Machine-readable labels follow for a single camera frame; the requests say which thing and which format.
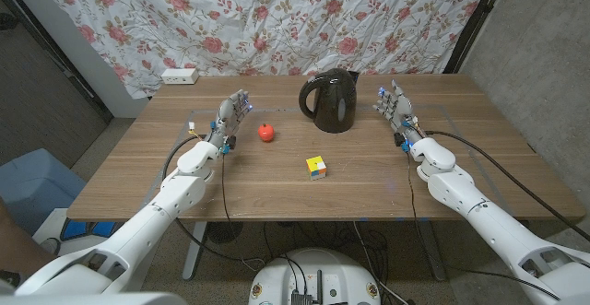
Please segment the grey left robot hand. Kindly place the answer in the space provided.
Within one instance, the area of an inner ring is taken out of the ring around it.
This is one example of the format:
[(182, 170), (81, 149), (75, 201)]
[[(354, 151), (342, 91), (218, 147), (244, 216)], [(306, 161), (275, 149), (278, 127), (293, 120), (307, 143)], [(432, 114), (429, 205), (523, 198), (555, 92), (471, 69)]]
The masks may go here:
[(241, 122), (252, 108), (248, 91), (240, 89), (228, 96), (219, 105), (207, 142), (217, 148), (223, 148), (227, 141), (238, 133)]

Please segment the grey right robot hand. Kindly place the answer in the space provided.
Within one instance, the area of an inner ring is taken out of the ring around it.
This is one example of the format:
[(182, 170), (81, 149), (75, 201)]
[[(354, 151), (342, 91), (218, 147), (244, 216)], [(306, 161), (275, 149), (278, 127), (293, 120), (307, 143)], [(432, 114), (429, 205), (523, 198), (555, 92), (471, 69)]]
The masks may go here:
[(409, 151), (426, 135), (419, 129), (418, 117), (404, 90), (394, 79), (391, 81), (391, 86), (391, 89), (379, 88), (378, 100), (372, 107), (390, 123), (394, 130), (395, 144)]

